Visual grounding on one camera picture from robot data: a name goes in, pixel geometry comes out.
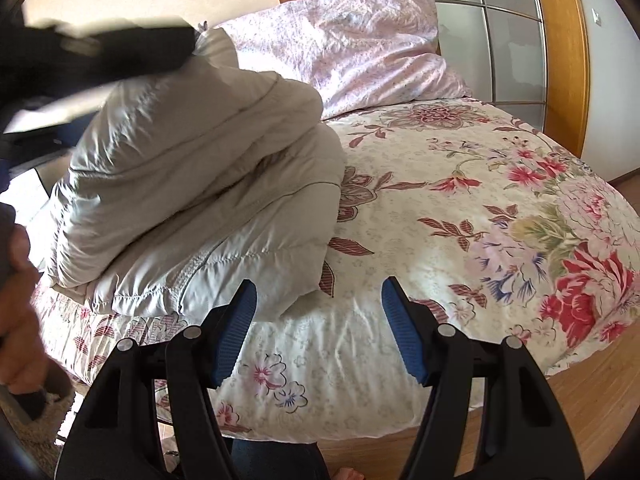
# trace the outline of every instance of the pillowcase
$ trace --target pillowcase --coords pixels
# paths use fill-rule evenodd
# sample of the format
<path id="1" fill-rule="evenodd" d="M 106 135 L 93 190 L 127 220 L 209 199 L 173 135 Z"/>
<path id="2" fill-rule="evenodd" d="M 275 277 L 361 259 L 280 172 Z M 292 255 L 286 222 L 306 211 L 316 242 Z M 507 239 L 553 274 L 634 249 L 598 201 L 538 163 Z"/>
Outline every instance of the pillowcase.
<path id="1" fill-rule="evenodd" d="M 314 86 L 322 118 L 412 100 L 470 96 L 436 54 L 435 0 L 294 0 L 222 23 L 240 68 Z M 216 29 L 206 30 L 198 45 Z"/>

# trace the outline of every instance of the floral bedsheet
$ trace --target floral bedsheet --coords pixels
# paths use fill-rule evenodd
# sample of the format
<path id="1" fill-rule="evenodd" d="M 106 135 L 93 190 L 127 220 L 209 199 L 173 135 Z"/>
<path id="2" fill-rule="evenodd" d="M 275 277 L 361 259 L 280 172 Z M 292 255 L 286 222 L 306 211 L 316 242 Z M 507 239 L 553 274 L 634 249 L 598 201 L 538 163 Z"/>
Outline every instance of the floral bedsheet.
<path id="1" fill-rule="evenodd" d="M 211 393 L 223 433 L 311 442 L 419 424 L 428 391 L 404 370 L 380 305 L 407 294 L 467 335 L 519 337 L 548 374 L 611 343 L 640 314 L 640 219 L 582 161 L 523 121 L 463 98 L 331 121 L 348 154 L 319 290 L 254 323 Z M 123 337 L 143 344 L 177 315 L 98 316 L 40 286 L 48 351 L 91 383 Z M 158 413 L 170 418 L 166 385 Z M 472 390 L 480 405 L 482 391 Z"/>

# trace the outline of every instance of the bedsheet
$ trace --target bedsheet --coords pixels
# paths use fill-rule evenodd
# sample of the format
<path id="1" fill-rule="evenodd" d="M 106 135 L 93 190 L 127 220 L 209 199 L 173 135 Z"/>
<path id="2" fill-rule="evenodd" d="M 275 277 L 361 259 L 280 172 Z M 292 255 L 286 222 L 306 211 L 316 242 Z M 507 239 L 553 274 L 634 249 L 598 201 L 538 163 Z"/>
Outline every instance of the bedsheet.
<path id="1" fill-rule="evenodd" d="M 319 290 L 252 324 L 211 392 L 224 434 L 312 442 L 420 423 L 429 392 L 404 369 L 380 304 L 406 293 L 468 336 L 513 334 L 547 374 L 611 343 L 640 313 L 640 219 L 591 169 L 528 124 L 470 99 L 328 121 L 348 155 Z M 117 341 L 190 322 L 96 315 L 38 286 L 47 351 L 91 383 Z M 475 383 L 471 405 L 481 404 Z M 158 415 L 170 418 L 156 382 Z"/>

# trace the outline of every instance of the person's leg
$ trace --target person's leg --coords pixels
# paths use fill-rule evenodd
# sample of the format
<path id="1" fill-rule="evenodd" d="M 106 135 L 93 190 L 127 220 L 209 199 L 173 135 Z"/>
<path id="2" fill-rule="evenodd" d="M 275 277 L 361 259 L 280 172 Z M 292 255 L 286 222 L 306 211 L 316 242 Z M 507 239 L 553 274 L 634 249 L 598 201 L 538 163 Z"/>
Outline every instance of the person's leg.
<path id="1" fill-rule="evenodd" d="M 330 480 L 316 444 L 235 440 L 231 459 L 241 480 Z"/>

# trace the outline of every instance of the human hand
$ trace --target human hand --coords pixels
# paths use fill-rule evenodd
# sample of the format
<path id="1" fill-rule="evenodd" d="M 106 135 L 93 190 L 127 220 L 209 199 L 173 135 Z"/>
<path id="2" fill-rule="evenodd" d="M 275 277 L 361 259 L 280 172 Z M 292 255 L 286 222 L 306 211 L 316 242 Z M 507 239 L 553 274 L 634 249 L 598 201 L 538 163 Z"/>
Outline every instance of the human hand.
<path id="1" fill-rule="evenodd" d="M 14 395 L 28 394 L 44 384 L 49 360 L 30 303 L 38 271 L 29 261 L 29 235 L 23 226 L 14 227 L 8 251 L 14 273 L 0 289 L 0 384 Z"/>

